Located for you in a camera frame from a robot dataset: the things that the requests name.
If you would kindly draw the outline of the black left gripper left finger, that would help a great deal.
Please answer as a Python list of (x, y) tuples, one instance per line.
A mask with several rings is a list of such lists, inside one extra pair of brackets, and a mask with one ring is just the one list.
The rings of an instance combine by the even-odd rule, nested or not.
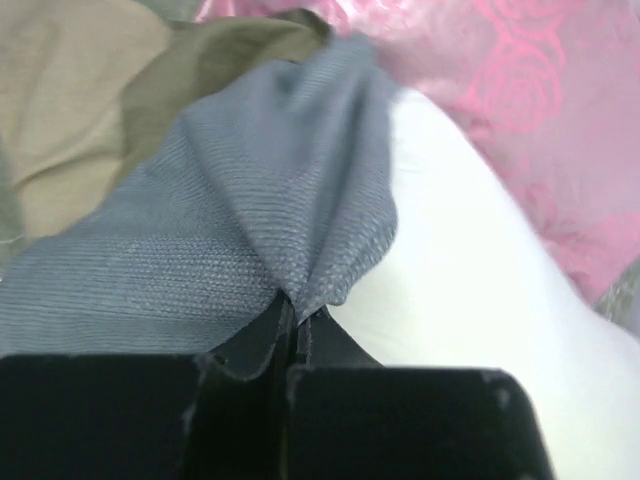
[(205, 353), (5, 357), (1, 475), (274, 479), (294, 330), (278, 295)]

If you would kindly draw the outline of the white pillow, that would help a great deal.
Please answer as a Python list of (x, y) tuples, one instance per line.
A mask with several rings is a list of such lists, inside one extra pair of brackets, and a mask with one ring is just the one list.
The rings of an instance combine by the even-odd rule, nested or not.
[(582, 300), (443, 111), (404, 89), (390, 115), (397, 235), (331, 316), (386, 366), (512, 374), (558, 478), (637, 478), (638, 341)]

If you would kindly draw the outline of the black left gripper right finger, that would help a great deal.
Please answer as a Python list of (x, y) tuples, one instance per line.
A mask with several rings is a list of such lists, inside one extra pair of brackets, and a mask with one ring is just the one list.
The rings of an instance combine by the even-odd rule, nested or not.
[(383, 367), (325, 311), (287, 374), (290, 479), (550, 479), (529, 399), (491, 369)]

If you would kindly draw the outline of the blue-grey pillowcase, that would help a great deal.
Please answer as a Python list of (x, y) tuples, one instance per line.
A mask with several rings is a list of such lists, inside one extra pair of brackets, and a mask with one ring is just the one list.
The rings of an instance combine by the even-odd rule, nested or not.
[(286, 294), (342, 304), (393, 242), (395, 86), (363, 35), (274, 60), (183, 110), (91, 214), (1, 284), (1, 351), (210, 350)]

